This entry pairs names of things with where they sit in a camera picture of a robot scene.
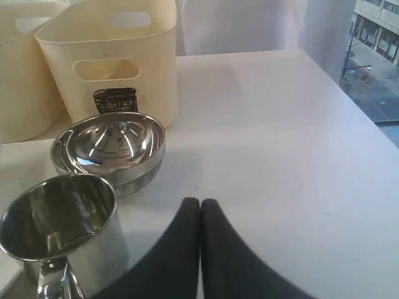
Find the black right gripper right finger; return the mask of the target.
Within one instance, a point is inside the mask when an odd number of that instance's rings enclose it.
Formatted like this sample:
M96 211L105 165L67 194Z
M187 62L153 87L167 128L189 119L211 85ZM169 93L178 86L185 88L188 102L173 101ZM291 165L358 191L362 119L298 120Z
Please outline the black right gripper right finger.
M247 246L215 199L201 203L201 273L205 298L312 298Z

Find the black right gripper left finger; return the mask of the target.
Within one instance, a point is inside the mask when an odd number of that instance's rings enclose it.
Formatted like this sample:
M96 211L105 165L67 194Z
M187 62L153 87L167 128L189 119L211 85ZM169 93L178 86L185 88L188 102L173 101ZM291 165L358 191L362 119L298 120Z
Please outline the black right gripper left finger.
M187 197L147 254L94 298L196 298L200 261L199 200Z

